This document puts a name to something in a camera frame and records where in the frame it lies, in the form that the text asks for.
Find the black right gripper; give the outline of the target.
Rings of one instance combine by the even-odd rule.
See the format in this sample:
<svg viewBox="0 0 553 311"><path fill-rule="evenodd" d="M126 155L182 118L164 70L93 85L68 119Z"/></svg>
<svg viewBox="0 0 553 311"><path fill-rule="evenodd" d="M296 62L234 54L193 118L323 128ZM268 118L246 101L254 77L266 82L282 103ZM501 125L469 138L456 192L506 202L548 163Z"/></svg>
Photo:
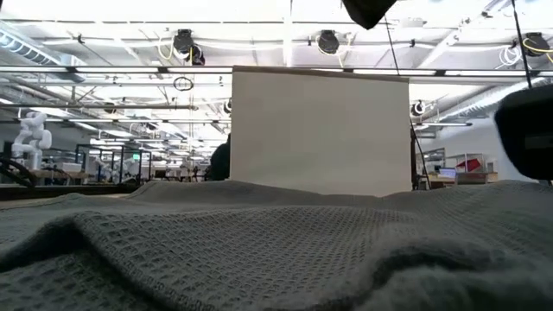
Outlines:
<svg viewBox="0 0 553 311"><path fill-rule="evenodd" d="M552 86L513 92L494 115L503 149L516 170L531 179L552 179Z"/></svg>

